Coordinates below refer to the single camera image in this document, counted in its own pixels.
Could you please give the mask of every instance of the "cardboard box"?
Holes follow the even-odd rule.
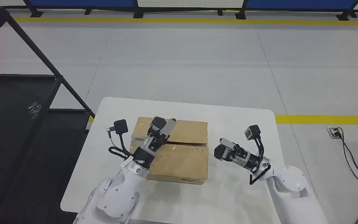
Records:
[[[130,152],[147,137],[153,118],[138,118]],[[150,166],[148,180],[203,184],[208,178],[208,124],[178,120],[168,143],[162,146]]]

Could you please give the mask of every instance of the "black bracket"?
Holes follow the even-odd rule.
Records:
[[[246,10],[246,7],[247,7],[247,3],[248,3],[248,0],[244,0],[244,2],[242,3],[242,7],[240,9],[240,12],[235,13],[235,16],[236,16],[237,20],[245,20],[246,19],[245,10]]]
[[[347,9],[347,10],[345,10],[345,11],[343,11],[342,12],[342,14],[340,14],[340,15],[336,15],[336,17],[340,20],[340,21],[349,21],[349,18],[348,18],[348,16],[350,15],[352,18],[357,18],[357,15],[354,13],[354,8],[357,6],[357,4],[358,4],[358,0],[356,0],[353,4],[352,4],[352,6],[349,8],[349,9]]]
[[[353,11],[350,13],[350,16],[351,16],[352,18],[357,18],[357,14],[355,14]]]
[[[347,16],[342,15],[336,15],[336,17],[340,20],[340,21],[349,21],[349,18]]]
[[[44,12],[39,12],[34,6],[32,6],[29,2],[29,0],[23,0],[27,8],[31,11],[30,17],[41,17]]]
[[[84,14],[85,14],[86,16],[88,16],[91,12],[92,12],[92,10],[86,10],[86,11],[84,12]]]
[[[142,10],[134,11],[133,18],[143,18],[144,12]]]

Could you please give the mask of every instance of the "white table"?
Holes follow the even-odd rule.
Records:
[[[123,161],[108,152],[111,142],[106,128],[126,119],[126,148],[139,116],[161,116],[208,123],[209,169],[203,185],[146,181],[133,219],[167,223],[280,223],[266,183],[249,185],[249,172],[234,163],[214,158],[219,138],[225,137],[246,150],[257,152],[244,131],[257,124],[265,156],[277,166],[284,165],[275,116],[270,110],[234,108],[177,102],[122,99],[102,100],[81,155],[61,201],[61,209],[79,212],[90,192],[105,177],[115,176]],[[114,135],[115,143],[120,145]]]

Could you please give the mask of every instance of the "electrical socket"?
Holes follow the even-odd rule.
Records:
[[[333,139],[338,138],[339,139],[339,136],[337,135],[338,130],[334,130],[337,127],[326,127],[326,128],[327,128],[330,138],[333,138]]]

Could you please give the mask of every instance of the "power cord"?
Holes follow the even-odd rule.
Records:
[[[352,161],[353,161],[353,163],[354,163],[354,166],[355,166],[355,167],[357,168],[357,170],[358,170],[358,166],[357,166],[357,163],[356,163],[356,161],[355,161],[355,159],[354,159],[354,157],[353,157],[353,154],[352,154],[352,152],[349,150],[349,148],[347,147],[347,145],[346,145],[346,143],[345,143],[345,134],[344,134],[344,132],[343,132],[343,129],[342,129],[341,127],[338,127],[338,128],[336,128],[335,130],[337,130],[337,136],[342,140],[342,143],[343,143],[343,152],[344,152],[344,154],[345,154],[345,159],[346,159],[346,162],[347,162],[347,164],[348,164],[348,167],[349,167],[349,169],[351,169],[351,171],[352,171],[354,177],[358,180],[357,175],[354,173],[354,171],[353,171],[353,169],[352,169],[352,167],[351,167],[351,165],[349,164],[348,159],[347,159],[346,149],[348,150],[349,154],[350,154],[351,157],[352,157]]]
[[[116,144],[114,144],[114,142],[112,140],[112,135],[111,135],[111,132],[113,132],[113,131],[115,131],[116,134],[119,135],[119,139],[121,141],[122,148],[119,148],[118,146],[116,146]],[[127,132],[128,132],[127,122],[124,119],[115,121],[113,127],[107,128],[108,137],[110,138],[111,143],[113,145],[108,148],[108,151],[110,153],[112,153],[113,155],[124,158],[124,160],[126,160],[129,156],[133,155],[124,146],[122,134],[127,133]]]

